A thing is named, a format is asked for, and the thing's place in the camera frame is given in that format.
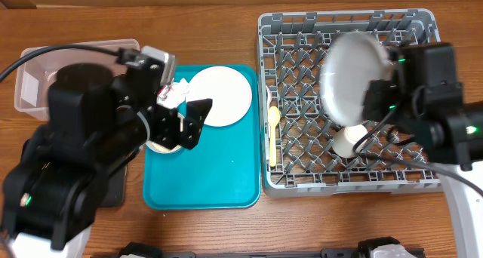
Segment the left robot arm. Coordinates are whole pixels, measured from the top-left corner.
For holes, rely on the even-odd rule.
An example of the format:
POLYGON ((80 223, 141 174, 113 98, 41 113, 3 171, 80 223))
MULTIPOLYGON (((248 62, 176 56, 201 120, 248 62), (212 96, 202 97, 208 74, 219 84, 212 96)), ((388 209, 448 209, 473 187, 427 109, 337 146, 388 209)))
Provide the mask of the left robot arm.
POLYGON ((211 99, 186 116, 156 102, 166 84, 155 60, 124 75, 96 63, 57 72, 48 88, 50 119, 26 142, 6 176, 2 242, 12 257, 80 257, 112 175, 147 142, 194 148, 211 99))

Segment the white paper cup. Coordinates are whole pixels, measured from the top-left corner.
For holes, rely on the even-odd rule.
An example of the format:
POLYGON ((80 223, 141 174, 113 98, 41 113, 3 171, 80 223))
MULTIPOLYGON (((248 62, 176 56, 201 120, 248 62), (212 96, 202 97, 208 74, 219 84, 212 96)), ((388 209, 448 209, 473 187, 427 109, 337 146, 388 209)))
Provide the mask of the white paper cup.
POLYGON ((362 124, 344 127, 334 135, 332 150, 342 158, 353 158, 353 146, 367 133, 367 128, 362 124))

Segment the grey plate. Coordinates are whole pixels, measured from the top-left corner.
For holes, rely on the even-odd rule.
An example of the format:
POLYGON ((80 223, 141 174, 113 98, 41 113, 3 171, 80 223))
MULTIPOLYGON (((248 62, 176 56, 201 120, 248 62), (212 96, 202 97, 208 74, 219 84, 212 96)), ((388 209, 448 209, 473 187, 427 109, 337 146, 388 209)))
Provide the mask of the grey plate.
POLYGON ((390 79, 386 47, 363 32, 338 36, 328 49, 320 73, 324 111, 341 126, 361 124, 363 103, 371 81, 390 79))

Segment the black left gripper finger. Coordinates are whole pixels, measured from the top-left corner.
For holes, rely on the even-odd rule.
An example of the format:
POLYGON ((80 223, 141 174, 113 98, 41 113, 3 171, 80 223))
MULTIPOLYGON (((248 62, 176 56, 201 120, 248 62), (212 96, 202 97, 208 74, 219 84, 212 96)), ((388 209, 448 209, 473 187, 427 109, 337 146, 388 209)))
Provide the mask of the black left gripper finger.
POLYGON ((186 103, 186 116, 180 134, 180 145, 185 149, 197 146, 202 128, 213 104, 212 99, 194 100, 186 103))
POLYGON ((150 116, 149 140, 166 149, 173 149, 180 143, 180 123, 181 119, 176 108, 167 109, 156 106, 150 116))

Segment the white plastic fork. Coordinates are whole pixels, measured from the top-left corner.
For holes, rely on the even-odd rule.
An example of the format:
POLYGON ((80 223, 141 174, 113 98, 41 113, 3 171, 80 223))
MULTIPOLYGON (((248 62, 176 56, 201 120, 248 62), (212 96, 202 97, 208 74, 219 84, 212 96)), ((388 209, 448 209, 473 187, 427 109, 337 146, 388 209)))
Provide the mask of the white plastic fork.
POLYGON ((271 90, 270 90, 270 88, 269 88, 268 85, 266 85, 266 98, 267 98, 267 100, 266 100, 266 108, 268 110, 270 108, 271 102, 272 102, 272 92, 271 92, 271 90))

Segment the yellow plastic spoon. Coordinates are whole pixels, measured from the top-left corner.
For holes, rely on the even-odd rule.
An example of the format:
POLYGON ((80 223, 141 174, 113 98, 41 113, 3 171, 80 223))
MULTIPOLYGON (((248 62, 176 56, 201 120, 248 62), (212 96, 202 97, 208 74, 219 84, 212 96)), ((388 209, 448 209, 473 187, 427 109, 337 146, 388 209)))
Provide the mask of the yellow plastic spoon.
POLYGON ((269 123, 269 166, 275 167, 277 164, 276 156, 276 127, 280 122, 280 112, 276 106, 271 106, 268 111, 269 123))

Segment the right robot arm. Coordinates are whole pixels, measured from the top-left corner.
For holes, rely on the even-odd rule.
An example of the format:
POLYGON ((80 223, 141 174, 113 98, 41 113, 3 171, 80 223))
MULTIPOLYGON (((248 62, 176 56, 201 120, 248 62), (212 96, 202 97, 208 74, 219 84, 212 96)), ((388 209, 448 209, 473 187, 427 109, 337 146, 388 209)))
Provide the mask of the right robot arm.
POLYGON ((459 257, 482 255, 482 103, 464 103, 449 43, 390 47, 394 69, 371 81, 362 117, 410 134, 437 173, 459 257))

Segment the pink rimmed white plate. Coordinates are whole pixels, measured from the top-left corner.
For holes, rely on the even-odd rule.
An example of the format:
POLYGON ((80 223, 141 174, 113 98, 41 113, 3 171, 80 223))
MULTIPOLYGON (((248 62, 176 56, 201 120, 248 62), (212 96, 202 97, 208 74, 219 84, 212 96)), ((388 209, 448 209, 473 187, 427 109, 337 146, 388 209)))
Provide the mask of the pink rimmed white plate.
POLYGON ((205 124, 225 127, 241 120, 250 109, 252 90, 248 80, 226 66, 203 69, 189 81, 186 102, 212 99, 205 124))

